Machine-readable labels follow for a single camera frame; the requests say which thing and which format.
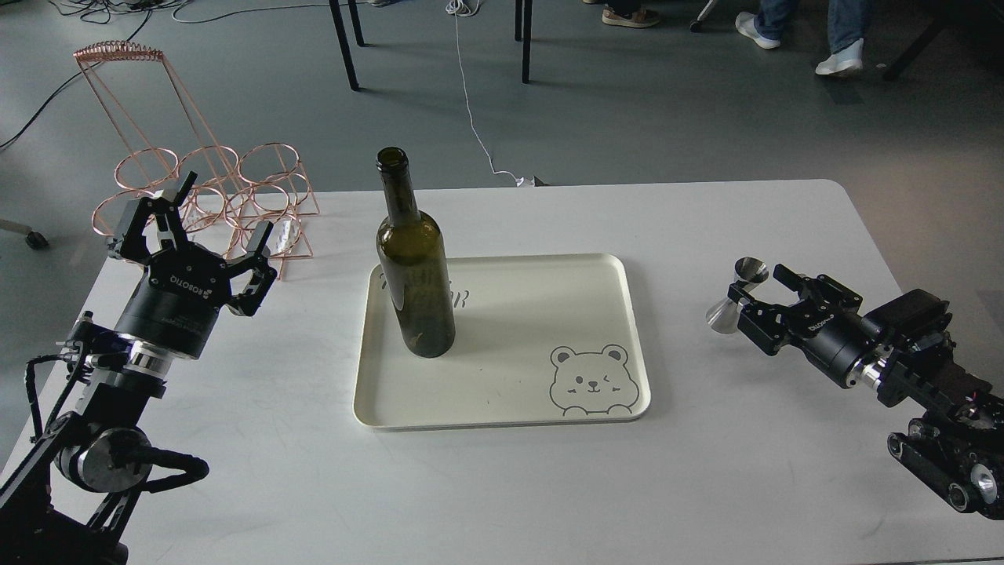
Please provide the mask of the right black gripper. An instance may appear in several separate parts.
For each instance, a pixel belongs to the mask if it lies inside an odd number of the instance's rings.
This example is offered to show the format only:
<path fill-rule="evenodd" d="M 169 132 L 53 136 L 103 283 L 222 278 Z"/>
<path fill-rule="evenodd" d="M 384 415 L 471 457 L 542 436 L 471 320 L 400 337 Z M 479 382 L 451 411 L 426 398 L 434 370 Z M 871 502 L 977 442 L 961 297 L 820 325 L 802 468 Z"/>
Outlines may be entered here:
<path fill-rule="evenodd" d="M 784 264 L 775 265 L 773 276 L 796 292 L 798 301 L 762 303 L 745 286 L 731 285 L 730 299 L 739 305 L 737 329 L 767 356 L 775 356 L 789 344 L 803 351 L 809 364 L 840 388 L 856 386 L 851 369 L 875 350 L 857 319 L 861 296 L 828 275 L 810 278 Z"/>

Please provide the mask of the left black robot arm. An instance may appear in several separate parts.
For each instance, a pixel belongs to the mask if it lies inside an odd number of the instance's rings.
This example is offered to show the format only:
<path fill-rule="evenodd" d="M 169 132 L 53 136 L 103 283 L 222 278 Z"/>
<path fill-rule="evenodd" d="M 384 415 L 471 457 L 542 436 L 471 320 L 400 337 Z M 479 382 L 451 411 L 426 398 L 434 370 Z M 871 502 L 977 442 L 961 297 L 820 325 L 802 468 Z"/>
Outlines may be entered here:
<path fill-rule="evenodd" d="M 235 260 L 189 239 L 180 208 L 196 178 L 126 205 L 110 255 L 144 274 L 115 328 L 83 312 L 60 353 L 27 362 L 35 435 L 2 487 L 4 564 L 123 564 L 121 536 L 141 494 L 208 475 L 203 459 L 153 447 L 140 415 L 164 394 L 173 360 L 201 356 L 222 308 L 251 317 L 277 272 L 269 221 Z"/>

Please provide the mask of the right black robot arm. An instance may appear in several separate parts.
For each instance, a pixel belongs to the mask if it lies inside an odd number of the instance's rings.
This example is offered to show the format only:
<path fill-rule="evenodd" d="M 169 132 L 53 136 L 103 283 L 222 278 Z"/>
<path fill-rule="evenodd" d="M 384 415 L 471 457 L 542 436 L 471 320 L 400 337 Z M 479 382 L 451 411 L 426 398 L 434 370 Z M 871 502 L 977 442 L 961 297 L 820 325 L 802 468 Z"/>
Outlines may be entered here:
<path fill-rule="evenodd" d="M 911 399 L 924 415 L 888 437 L 888 451 L 957 512 L 1003 515 L 1002 400 L 954 361 L 949 304 L 917 289 L 866 315 L 859 294 L 827 275 L 735 262 L 727 297 L 708 325 L 740 332 L 769 356 L 786 344 L 835 385 L 864 384 L 893 407 Z"/>

